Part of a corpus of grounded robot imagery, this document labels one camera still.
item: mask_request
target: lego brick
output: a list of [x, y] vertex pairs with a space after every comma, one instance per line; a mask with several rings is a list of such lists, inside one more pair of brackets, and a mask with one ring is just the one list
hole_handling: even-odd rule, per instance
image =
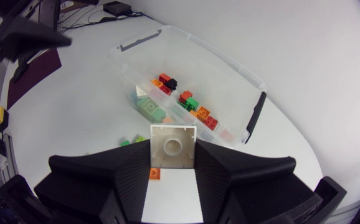
[[199, 103], [194, 100], [193, 97], [189, 97], [187, 100], [186, 100], [186, 106], [187, 106], [187, 110], [190, 111], [190, 110], [196, 110], [197, 107], [198, 107]]
[[174, 91], [174, 90], [176, 90], [178, 82], [172, 78], [171, 80], [163, 83], [163, 85], [166, 85], [166, 87], [168, 87], [170, 90]]
[[197, 118], [197, 112], [193, 111], [193, 110], [190, 110], [190, 114], [192, 114], [194, 117]]
[[179, 104], [180, 106], [182, 106], [184, 109], [187, 109], [187, 105], [185, 105], [184, 103], [178, 102], [178, 104]]
[[167, 81], [169, 81], [170, 79], [172, 79], [169, 75], [162, 73], [159, 75], [159, 81], [161, 83], [166, 83]]
[[161, 169], [160, 168], [151, 168], [149, 170], [149, 180], [160, 180], [161, 179]]
[[192, 97], [192, 93], [188, 90], [184, 91], [182, 94], [180, 94], [179, 102], [186, 103], [186, 100], [190, 97]]
[[147, 93], [144, 92], [139, 86], [136, 85], [136, 95], [137, 99], [142, 99], [148, 97]]
[[142, 107], [143, 104], [145, 104], [145, 102], [147, 102], [148, 98], [142, 98], [140, 100], [137, 101], [137, 107], [140, 109]]
[[168, 96], [170, 96], [170, 94], [172, 93], [172, 90], [170, 90], [166, 85], [161, 85], [160, 89]]
[[126, 141], [122, 142], [122, 143], [120, 144], [120, 146], [127, 146], [127, 145], [129, 145], [129, 144], [130, 144], [129, 140], [126, 140]]
[[172, 118], [170, 118], [170, 117], [165, 117], [163, 120], [162, 120], [162, 123], [168, 123], [168, 124], [170, 124], [170, 123], [172, 123], [173, 122], [173, 120], [172, 120]]
[[139, 108], [139, 112], [152, 122], [152, 114], [159, 108], [159, 106], [150, 98]]
[[204, 121], [204, 124], [210, 128], [212, 131], [215, 130], [216, 126], [217, 126], [218, 121], [216, 119], [214, 119], [211, 116], [208, 116], [206, 118], [206, 120]]
[[162, 110], [161, 108], [158, 108], [152, 115], [151, 122], [153, 123], [161, 123], [163, 118], [166, 117], [166, 112]]
[[197, 111], [197, 118], [202, 121], [205, 122], [206, 118], [209, 116], [211, 112], [209, 110], [207, 110], [205, 107], [200, 106], [198, 111]]
[[141, 142], [147, 140], [146, 138], [144, 138], [143, 136], [138, 136], [135, 142]]
[[163, 83], [161, 83], [159, 80], [157, 80], [157, 79], [153, 79], [153, 80], [151, 80], [151, 83], [152, 84], [154, 84], [156, 87], [158, 87], [158, 88], [160, 88], [162, 85], [163, 85]]

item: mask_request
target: red and yellow object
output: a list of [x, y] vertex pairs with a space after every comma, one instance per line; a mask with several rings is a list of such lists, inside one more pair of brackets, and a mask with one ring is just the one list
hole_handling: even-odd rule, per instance
[[149, 170], [149, 180], [160, 180], [161, 179], [161, 169], [151, 168]]
[[8, 126], [8, 112], [0, 106], [0, 131], [4, 131]]
[[154, 84], [156, 87], [158, 87], [158, 88], [160, 88], [162, 85], [163, 85], [163, 83], [161, 83], [159, 80], [157, 80], [157, 79], [153, 79], [153, 80], [151, 80], [151, 83], [152, 84]]
[[198, 111], [197, 111], [197, 118], [200, 121], [205, 122], [205, 120], [208, 118], [210, 113], [211, 112], [209, 110], [207, 110], [205, 107], [200, 106]]
[[184, 91], [182, 94], [180, 94], [179, 102], [185, 104], [186, 100], [190, 97], [192, 97], [192, 93], [188, 90]]
[[162, 83], [166, 83], [167, 81], [169, 81], [171, 79], [172, 78], [169, 75], [165, 74], [165, 73], [162, 73], [162, 74], [159, 75], [159, 80]]

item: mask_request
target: red lego brick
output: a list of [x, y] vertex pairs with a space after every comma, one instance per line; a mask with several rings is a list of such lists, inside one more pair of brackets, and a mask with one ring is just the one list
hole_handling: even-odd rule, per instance
[[186, 100], [190, 97], [192, 97], [192, 93], [188, 90], [184, 91], [182, 94], [180, 94], [179, 102], [185, 104]]
[[210, 128], [212, 131], [215, 130], [216, 126], [217, 126], [217, 120], [214, 119], [213, 117], [211, 116], [208, 116], [204, 122], [204, 124]]
[[160, 89], [166, 93], [168, 96], [170, 96], [170, 94], [172, 93], [172, 90], [170, 90], [166, 85], [161, 85]]
[[165, 73], [162, 73], [159, 75], [159, 81], [161, 83], [166, 83], [167, 81], [171, 80], [172, 78], [169, 77], [169, 75], [165, 74]]

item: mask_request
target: orange lego brick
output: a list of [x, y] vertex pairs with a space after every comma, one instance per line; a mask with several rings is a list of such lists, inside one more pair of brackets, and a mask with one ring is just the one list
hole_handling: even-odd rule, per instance
[[166, 85], [161, 85], [160, 86], [160, 89], [164, 92], [164, 93], [166, 93], [168, 96], [170, 96], [170, 94], [172, 93], [172, 90], [170, 90]]
[[157, 79], [153, 79], [151, 80], [151, 83], [154, 84], [156, 87], [161, 88], [161, 86], [163, 86], [163, 83], [161, 83], [159, 80]]
[[149, 180], [160, 180], [161, 179], [161, 169], [160, 168], [151, 168], [149, 170]]
[[169, 77], [169, 75], [162, 73], [159, 75], [159, 81], [162, 83], [166, 83], [167, 81], [169, 81], [170, 79], [172, 79], [171, 77]]
[[180, 94], [179, 102], [185, 104], [186, 100], [190, 97], [192, 97], [192, 93], [188, 90], [184, 91], [182, 94]]
[[190, 110], [190, 114], [192, 114], [194, 117], [197, 118], [197, 112], [193, 111], [193, 110]]
[[211, 117], [211, 116], [208, 116], [207, 118], [206, 118], [206, 120], [204, 121], [204, 124], [208, 127], [208, 128], [210, 128], [212, 131], [213, 130], [215, 130], [215, 128], [216, 128], [216, 126], [217, 126], [217, 120], [216, 119], [214, 119], [213, 117]]
[[200, 106], [198, 111], [197, 111], [197, 118], [202, 121], [205, 122], [205, 120], [207, 119], [207, 117], [209, 116], [211, 112], [209, 110], [207, 110], [205, 107]]
[[173, 120], [172, 120], [172, 118], [170, 118], [170, 117], [165, 117], [165, 118], [162, 120], [162, 122], [163, 122], [163, 123], [172, 123]]

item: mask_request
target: white table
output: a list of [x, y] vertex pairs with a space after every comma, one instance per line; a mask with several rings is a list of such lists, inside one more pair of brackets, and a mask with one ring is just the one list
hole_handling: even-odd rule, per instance
[[[70, 26], [84, 12], [65, 21]], [[78, 23], [85, 22], [89, 14]], [[95, 13], [90, 20], [110, 16]], [[121, 74], [108, 61], [115, 43], [159, 27], [146, 17], [69, 30], [70, 47], [59, 48], [62, 67], [29, 90], [9, 110], [6, 132], [13, 138], [19, 173], [33, 189], [49, 172], [53, 155], [82, 156], [116, 148], [137, 135], [149, 137], [149, 121], [134, 110], [121, 87]], [[17, 64], [9, 64], [1, 105], [7, 105], [9, 81]], [[310, 145], [285, 115], [266, 99], [255, 131], [242, 152], [264, 157], [292, 156], [295, 174], [312, 190], [323, 177]], [[144, 222], [201, 222], [194, 170], [161, 170], [150, 180]]]

